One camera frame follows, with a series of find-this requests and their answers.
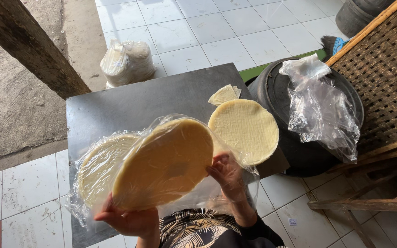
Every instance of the sleeve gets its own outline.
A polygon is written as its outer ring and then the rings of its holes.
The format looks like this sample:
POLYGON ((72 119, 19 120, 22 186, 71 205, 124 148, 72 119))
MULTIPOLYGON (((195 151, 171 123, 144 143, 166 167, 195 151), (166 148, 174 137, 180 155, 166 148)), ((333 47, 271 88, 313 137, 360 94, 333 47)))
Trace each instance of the sleeve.
POLYGON ((284 246, 283 240, 280 236, 275 233, 270 227, 268 227, 260 216, 257 215, 257 222, 251 227, 239 227, 241 236, 247 240, 254 240, 259 237, 269 239, 275 246, 284 246))

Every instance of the black tub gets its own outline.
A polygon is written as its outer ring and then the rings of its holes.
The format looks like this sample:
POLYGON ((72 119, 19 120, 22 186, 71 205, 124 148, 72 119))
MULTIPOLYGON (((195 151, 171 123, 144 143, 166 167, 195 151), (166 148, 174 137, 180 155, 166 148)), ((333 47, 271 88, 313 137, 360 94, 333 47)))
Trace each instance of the black tub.
MULTIPOLYGON (((253 98, 277 121, 280 129, 278 144, 290 164, 285 174, 294 177, 312 177, 326 172, 340 161, 318 142, 301 143, 297 133, 288 131, 290 98, 287 88, 289 85, 292 86, 292 83, 289 76, 281 75, 278 71, 282 62, 290 59, 300 58, 286 58, 273 62, 253 82, 250 82, 247 88, 253 98)), ((336 71, 332 70, 327 77, 335 80, 335 87, 342 90, 350 103, 355 106, 361 127, 364 108, 359 94, 350 82, 336 71)))

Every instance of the plastic wrap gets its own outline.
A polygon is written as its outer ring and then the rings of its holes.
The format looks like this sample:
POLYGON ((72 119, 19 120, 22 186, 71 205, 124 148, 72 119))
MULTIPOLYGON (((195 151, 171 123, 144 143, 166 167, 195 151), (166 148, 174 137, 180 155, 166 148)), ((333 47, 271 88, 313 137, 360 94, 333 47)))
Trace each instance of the plastic wrap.
POLYGON ((345 163, 356 163, 356 145, 360 137, 354 106, 346 95, 325 77, 330 67, 317 54, 283 62, 280 73, 289 75, 290 131, 301 142, 319 141, 345 163))
MULTIPOLYGON (((91 228, 93 231, 99 231, 101 229, 94 228, 96 226, 96 222, 93 220, 93 216, 102 210, 102 205, 106 200, 106 197, 109 192, 113 192, 114 204, 118 204, 118 202, 122 199, 119 199, 114 196, 115 194, 115 179, 117 175, 121 173, 122 166, 126 165, 127 159, 133 158, 135 154, 137 154, 140 150, 148 149, 148 144, 151 144, 149 140, 160 140, 160 137, 164 135, 170 135, 174 132, 175 128, 178 124, 176 124, 181 119, 190 119, 197 121, 201 126, 203 126, 208 134, 212 137, 212 150, 210 150, 213 155, 226 153, 230 155, 230 159, 234 159, 240 165, 240 171, 242 174, 243 188, 245 189, 246 197, 248 199, 249 204, 255 209, 255 203, 257 200, 258 193, 258 183, 259 183, 259 175, 255 167, 251 166, 242 166, 245 164, 249 164, 250 154, 244 153, 242 151, 236 151, 230 147, 228 147, 221 139, 219 139, 212 131, 207 127, 206 124, 190 118, 185 115, 173 114, 168 116, 163 116, 157 118, 147 129, 142 132, 125 132, 114 134, 112 137, 104 138, 101 141, 93 144, 89 151, 82 156, 78 161, 76 161, 75 165, 78 170, 76 173, 76 177, 74 179, 73 187, 71 188, 68 196, 66 207, 69 211, 76 217, 82 226, 91 228), (154 138, 154 132, 156 130, 157 138, 154 138), (122 150, 120 154, 125 154, 120 157, 119 162, 117 163, 109 163, 108 166, 100 168, 101 166, 95 166, 93 169, 84 169, 84 161, 90 157, 90 154, 93 153, 96 149, 99 149, 99 145, 105 144, 107 141, 111 141, 112 138, 115 139, 121 135, 138 135, 139 138, 137 141, 126 151, 122 150), (81 190, 81 184, 83 183, 83 179, 87 177, 96 178, 96 183, 102 185, 102 187, 92 187, 81 190)), ((189 137, 188 134, 184 134, 182 132, 183 137, 189 137)), ((158 150, 157 147, 151 147, 150 151, 158 150)), ((106 157, 109 161, 112 161, 112 156, 118 153, 118 150, 114 150, 110 152, 106 157)), ((183 172, 179 172, 177 170, 181 170, 182 166, 178 167, 178 165, 170 168, 166 168, 166 172, 161 172, 162 174, 168 174, 171 178, 166 179, 166 181, 173 180, 175 177, 179 177, 179 175, 183 175, 183 172)), ((145 175, 142 173, 142 178, 145 177, 154 177, 154 175, 145 175)), ((153 198, 157 193, 152 194, 140 194, 139 199, 134 199, 133 202, 146 202, 147 199, 153 198)), ((168 202, 166 204, 158 205, 157 209, 159 212, 159 217, 164 217, 173 212, 180 211, 188 208, 208 208, 220 211, 225 214, 232 214, 232 209, 230 207, 229 200, 222 194, 222 189, 220 184, 213 177, 205 177, 199 183, 195 185, 192 190, 186 191, 178 191, 178 192, 169 192, 172 195, 178 195, 178 199, 172 202, 168 202)))
POLYGON ((101 69, 109 87, 118 87, 150 78, 156 68, 146 42, 110 40, 110 47, 101 61, 101 69))

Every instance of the person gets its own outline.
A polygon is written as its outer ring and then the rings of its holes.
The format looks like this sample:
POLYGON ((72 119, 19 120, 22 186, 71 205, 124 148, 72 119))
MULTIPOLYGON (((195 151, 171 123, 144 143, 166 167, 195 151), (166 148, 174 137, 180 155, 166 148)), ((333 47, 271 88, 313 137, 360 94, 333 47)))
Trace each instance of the person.
POLYGON ((282 248, 283 240, 249 205, 242 168, 230 153, 214 156, 207 167, 229 200, 233 216, 210 209, 186 209, 159 220, 156 208, 123 211, 110 194, 96 221, 104 221, 125 236, 138 236, 136 248, 282 248))

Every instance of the round pastry sheet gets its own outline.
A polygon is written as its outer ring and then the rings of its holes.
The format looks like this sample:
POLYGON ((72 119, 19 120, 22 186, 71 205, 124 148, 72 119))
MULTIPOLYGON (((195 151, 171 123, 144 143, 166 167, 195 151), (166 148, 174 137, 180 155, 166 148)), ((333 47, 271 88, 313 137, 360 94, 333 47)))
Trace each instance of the round pastry sheet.
POLYGON ((138 139, 138 135, 116 135, 89 151, 78 172, 79 193, 87 206, 102 205, 111 191, 118 165, 138 139))
POLYGON ((169 121, 139 142, 113 185, 114 204, 124 210, 145 210, 179 199, 212 165, 212 136, 195 120, 169 121))
POLYGON ((236 99, 222 103, 212 113, 209 128, 226 144, 248 153, 249 165, 267 160, 277 149, 277 122, 256 101, 236 99))

